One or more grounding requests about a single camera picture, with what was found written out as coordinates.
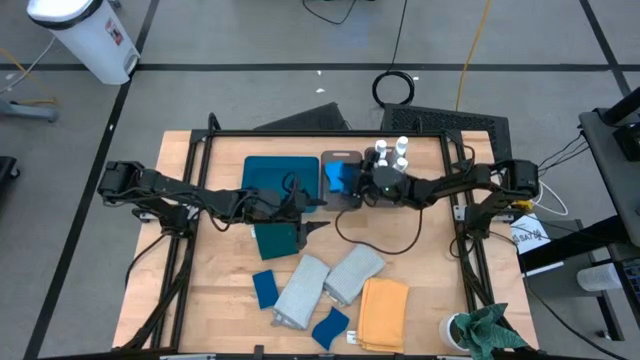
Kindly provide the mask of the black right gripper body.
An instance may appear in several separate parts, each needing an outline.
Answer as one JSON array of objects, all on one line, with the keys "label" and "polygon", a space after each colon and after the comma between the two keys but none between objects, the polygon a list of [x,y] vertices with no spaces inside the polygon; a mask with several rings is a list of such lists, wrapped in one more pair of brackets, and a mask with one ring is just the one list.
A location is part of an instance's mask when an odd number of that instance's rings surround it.
[{"label": "black right gripper body", "polygon": [[393,167],[378,167],[372,172],[376,195],[388,201],[400,201],[405,195],[407,176]]}]

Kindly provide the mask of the dark green towel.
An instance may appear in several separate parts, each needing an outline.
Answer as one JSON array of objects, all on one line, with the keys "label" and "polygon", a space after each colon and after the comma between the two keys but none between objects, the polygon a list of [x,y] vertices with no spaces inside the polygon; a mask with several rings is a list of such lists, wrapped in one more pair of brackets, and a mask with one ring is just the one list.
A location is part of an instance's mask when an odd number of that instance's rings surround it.
[{"label": "dark green towel", "polygon": [[255,237],[262,260],[294,255],[299,252],[293,224],[256,224]]}]

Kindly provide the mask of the grey waffle towel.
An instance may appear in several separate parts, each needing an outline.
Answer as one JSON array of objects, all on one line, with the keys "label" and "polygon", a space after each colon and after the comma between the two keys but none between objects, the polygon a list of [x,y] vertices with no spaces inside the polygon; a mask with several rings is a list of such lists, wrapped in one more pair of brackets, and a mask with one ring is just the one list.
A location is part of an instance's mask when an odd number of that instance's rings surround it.
[{"label": "grey waffle towel", "polygon": [[324,281],[326,293],[341,306],[351,305],[365,282],[385,266],[384,259],[371,248],[356,245]]},{"label": "grey waffle towel", "polygon": [[274,305],[271,324],[306,330],[329,271],[329,266],[321,260],[304,255]]}]

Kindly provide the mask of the blue fuzzy towel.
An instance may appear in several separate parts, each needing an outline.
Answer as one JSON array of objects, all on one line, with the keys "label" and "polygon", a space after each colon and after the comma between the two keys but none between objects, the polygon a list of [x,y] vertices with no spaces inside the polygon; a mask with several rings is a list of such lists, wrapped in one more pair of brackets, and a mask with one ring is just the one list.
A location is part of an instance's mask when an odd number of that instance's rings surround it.
[{"label": "blue fuzzy towel", "polygon": [[329,314],[313,328],[311,336],[322,348],[329,351],[334,339],[347,329],[349,321],[345,314],[332,307]]}]

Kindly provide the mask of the orange towel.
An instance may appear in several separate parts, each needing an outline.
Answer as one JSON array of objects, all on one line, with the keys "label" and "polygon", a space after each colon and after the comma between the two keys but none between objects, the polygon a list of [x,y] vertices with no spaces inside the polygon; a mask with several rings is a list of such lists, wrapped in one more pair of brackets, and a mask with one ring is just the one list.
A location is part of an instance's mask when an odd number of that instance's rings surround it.
[{"label": "orange towel", "polygon": [[363,287],[356,330],[357,343],[367,351],[403,353],[409,286],[372,277]]}]

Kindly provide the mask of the teal plastic bin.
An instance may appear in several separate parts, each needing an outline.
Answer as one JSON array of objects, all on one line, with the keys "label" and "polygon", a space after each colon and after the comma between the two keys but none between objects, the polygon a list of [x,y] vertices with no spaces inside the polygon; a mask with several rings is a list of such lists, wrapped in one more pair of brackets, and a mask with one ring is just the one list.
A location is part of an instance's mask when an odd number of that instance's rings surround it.
[{"label": "teal plastic bin", "polygon": [[293,179],[297,188],[306,191],[311,198],[319,195],[319,160],[307,156],[248,156],[244,160],[242,189],[271,190],[279,199],[271,197],[268,202],[279,205],[286,200],[287,189]]}]

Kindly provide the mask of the black flat panel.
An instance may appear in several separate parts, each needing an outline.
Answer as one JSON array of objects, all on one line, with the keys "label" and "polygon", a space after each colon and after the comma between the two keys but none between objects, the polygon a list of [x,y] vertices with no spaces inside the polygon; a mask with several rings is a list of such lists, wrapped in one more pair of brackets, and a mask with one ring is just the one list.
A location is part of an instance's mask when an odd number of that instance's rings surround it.
[{"label": "black flat panel", "polygon": [[310,110],[276,120],[256,130],[348,130],[338,104],[331,102]]}]

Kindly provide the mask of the black perforated computer case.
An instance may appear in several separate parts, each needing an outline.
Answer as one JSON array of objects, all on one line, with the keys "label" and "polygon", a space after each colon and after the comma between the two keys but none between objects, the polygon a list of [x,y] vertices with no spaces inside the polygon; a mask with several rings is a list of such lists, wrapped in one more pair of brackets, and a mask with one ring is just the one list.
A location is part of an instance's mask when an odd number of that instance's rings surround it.
[{"label": "black perforated computer case", "polygon": [[380,129],[410,130],[417,133],[446,130],[451,134],[485,131],[489,135],[494,160],[499,162],[512,158],[509,123],[505,117],[409,105],[387,105]]}]

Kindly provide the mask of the white printed paper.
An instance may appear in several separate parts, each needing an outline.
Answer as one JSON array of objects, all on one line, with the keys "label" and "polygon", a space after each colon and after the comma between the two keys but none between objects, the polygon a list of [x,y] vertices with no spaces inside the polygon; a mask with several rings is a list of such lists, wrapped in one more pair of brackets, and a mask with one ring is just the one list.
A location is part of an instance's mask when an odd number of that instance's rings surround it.
[{"label": "white printed paper", "polygon": [[535,214],[524,215],[511,225],[512,238],[520,254],[551,242]]}]

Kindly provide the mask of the white cup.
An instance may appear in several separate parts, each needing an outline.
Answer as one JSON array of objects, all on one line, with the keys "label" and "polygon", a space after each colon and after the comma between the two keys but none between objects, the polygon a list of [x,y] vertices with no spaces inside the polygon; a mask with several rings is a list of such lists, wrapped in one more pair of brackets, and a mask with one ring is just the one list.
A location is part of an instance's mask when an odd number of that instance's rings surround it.
[{"label": "white cup", "polygon": [[439,323],[439,334],[442,342],[451,349],[468,352],[469,349],[462,344],[460,329],[455,323],[458,313],[443,318]]}]

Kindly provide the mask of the translucent water bottle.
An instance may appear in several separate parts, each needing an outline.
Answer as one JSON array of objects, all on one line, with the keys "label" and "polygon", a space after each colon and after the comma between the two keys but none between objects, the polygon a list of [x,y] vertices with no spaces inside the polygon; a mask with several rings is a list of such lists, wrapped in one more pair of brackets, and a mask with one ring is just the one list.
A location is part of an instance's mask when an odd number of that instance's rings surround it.
[{"label": "translucent water bottle", "polygon": [[613,263],[602,264],[577,272],[578,285],[585,291],[597,292],[622,287]]}]

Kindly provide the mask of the black desk equipment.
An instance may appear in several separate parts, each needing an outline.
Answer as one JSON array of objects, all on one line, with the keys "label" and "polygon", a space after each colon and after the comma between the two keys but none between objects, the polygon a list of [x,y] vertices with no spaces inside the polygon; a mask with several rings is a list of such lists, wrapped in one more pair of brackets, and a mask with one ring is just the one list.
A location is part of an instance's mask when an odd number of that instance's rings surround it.
[{"label": "black desk equipment", "polygon": [[613,137],[629,162],[640,162],[640,86],[611,108],[597,108],[596,113],[607,126],[614,127]]}]

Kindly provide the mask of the white trash bin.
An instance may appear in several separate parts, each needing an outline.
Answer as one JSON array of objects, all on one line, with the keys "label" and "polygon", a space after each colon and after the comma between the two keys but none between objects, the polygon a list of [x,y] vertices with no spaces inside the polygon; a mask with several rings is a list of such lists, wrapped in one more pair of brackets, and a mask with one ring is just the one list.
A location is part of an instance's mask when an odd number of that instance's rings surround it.
[{"label": "white trash bin", "polygon": [[29,0],[28,17],[49,30],[94,76],[122,85],[140,53],[114,11],[117,0]]}]

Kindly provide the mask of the grey stand base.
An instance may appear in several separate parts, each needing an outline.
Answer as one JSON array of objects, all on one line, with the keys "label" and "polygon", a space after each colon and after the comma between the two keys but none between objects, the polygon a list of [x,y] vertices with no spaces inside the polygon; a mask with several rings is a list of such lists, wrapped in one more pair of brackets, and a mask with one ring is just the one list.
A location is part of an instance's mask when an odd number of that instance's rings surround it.
[{"label": "grey stand base", "polygon": [[50,123],[56,122],[59,117],[58,111],[53,108],[20,105],[3,99],[0,99],[0,115],[46,120]]}]

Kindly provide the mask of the black metal table frame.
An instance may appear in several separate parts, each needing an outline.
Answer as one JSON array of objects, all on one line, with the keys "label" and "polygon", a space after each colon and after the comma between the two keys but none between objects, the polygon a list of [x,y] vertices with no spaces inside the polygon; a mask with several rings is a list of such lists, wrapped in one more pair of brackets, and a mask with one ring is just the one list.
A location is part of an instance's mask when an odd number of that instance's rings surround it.
[{"label": "black metal table frame", "polygon": [[[153,168],[179,178],[186,167],[194,180],[212,190],[231,189],[242,180],[248,156],[313,156],[328,150],[362,151],[374,144],[367,134],[284,131],[269,135],[254,131],[241,136],[217,135],[210,147],[192,145],[187,131],[164,134]],[[330,224],[314,231],[305,253],[328,265],[337,264],[355,240],[382,249],[386,265],[381,277],[409,286],[404,326],[406,355],[446,354],[440,321],[466,308],[459,262],[448,251],[454,235],[451,206],[442,200],[424,212],[364,207],[337,215],[324,210],[311,214]],[[169,243],[155,222],[141,228],[136,252],[140,258],[125,291],[114,344],[129,341],[159,299]],[[208,219],[198,227],[195,257],[178,348],[183,353],[249,353],[262,346],[267,354],[317,354],[321,346],[309,330],[273,326],[273,312],[260,309],[252,276],[272,270],[284,286],[299,257],[262,260],[247,225],[217,231]]]}]

